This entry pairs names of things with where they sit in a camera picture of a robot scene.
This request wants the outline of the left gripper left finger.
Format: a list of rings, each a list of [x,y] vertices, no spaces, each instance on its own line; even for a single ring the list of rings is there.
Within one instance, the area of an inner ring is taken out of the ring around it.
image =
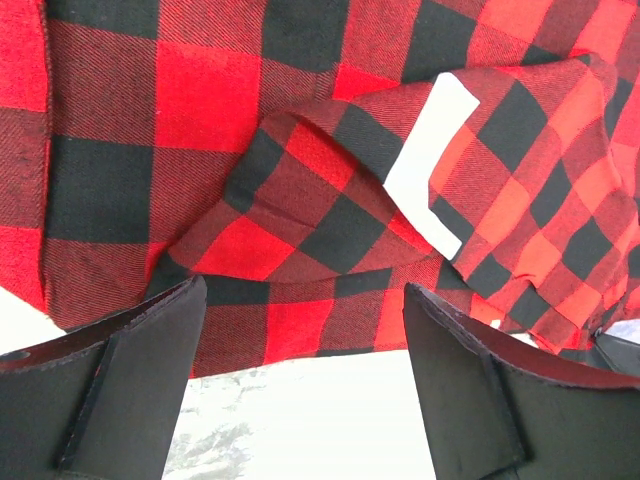
[[[206,296],[195,277],[2,355],[2,478],[161,478]]]

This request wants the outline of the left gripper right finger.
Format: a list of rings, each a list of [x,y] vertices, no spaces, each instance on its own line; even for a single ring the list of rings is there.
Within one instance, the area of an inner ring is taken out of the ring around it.
[[[439,479],[635,479],[639,347],[601,334],[585,363],[463,314],[417,284],[404,324]]]

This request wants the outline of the red black plaid shirt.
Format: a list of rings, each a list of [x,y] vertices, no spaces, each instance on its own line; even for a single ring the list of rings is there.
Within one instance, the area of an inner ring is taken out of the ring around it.
[[[418,283],[578,361],[639,316],[635,1],[5,1],[1,286],[200,275],[197,376],[405,346]]]

